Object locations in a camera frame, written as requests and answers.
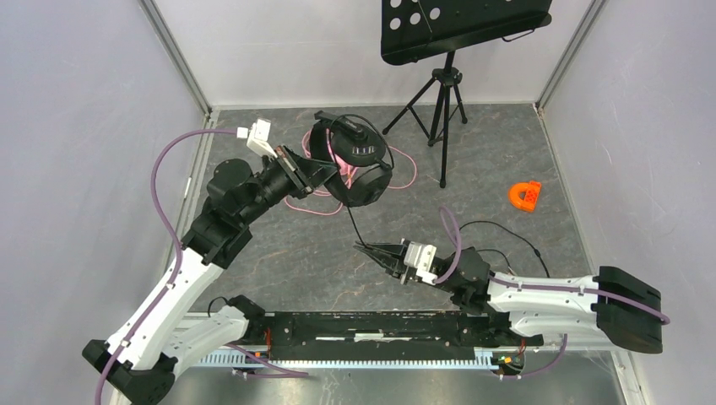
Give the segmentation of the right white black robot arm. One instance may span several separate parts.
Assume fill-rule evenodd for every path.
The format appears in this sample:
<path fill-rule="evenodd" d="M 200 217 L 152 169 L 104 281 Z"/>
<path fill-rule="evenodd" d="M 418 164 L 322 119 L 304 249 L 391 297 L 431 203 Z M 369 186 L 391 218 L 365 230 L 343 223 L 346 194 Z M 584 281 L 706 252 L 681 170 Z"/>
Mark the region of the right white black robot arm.
<path fill-rule="evenodd" d="M 497 272 L 474 247 L 458 246 L 440 258 L 433 245 L 356 243 L 385 273 L 450 295 L 461 311 L 492 316 L 490 338 L 566 334 L 607 340 L 641 354 L 662 354 L 662 328 L 670 319 L 661 310 L 661 293 L 630 273 L 602 266 L 597 274 L 575 278 L 530 278 Z"/>

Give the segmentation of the black headphones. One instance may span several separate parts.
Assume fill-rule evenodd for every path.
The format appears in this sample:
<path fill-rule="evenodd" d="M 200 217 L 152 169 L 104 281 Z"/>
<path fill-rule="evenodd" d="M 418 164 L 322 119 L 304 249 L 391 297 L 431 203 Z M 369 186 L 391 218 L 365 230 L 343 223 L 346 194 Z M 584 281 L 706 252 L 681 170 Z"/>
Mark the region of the black headphones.
<path fill-rule="evenodd" d="M 309 141 L 312 158 L 333 162 L 328 157 L 325 138 L 330 132 L 333 153 L 349 165 L 363 170 L 353 177 L 350 186 L 341 176 L 341 182 L 335 183 L 335 193 L 330 194 L 348 208 L 376 202 L 388 189 L 393 177 L 394 158 L 387 141 L 372 122 L 357 114 L 337 116 L 317 111 L 314 119 L 316 123 Z"/>

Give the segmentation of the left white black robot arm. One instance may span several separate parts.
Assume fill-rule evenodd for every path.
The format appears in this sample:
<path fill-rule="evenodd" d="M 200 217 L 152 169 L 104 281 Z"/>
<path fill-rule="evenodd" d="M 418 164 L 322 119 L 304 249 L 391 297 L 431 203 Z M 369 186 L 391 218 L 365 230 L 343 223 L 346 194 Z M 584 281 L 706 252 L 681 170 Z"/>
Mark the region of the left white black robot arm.
<path fill-rule="evenodd" d="M 183 333 L 176 327 L 194 301 L 236 259 L 252 238 L 249 226 L 285 197 L 306 197 L 339 174 L 331 159 L 308 159 L 279 146 L 254 172 L 243 159 L 214 170 L 201 214 L 178 240 L 178 253 L 142 305 L 107 340 L 83 350 L 103 382 L 132 404 L 157 404 L 178 377 L 200 359 L 241 339 L 265 333 L 261 316 L 225 305 Z"/>

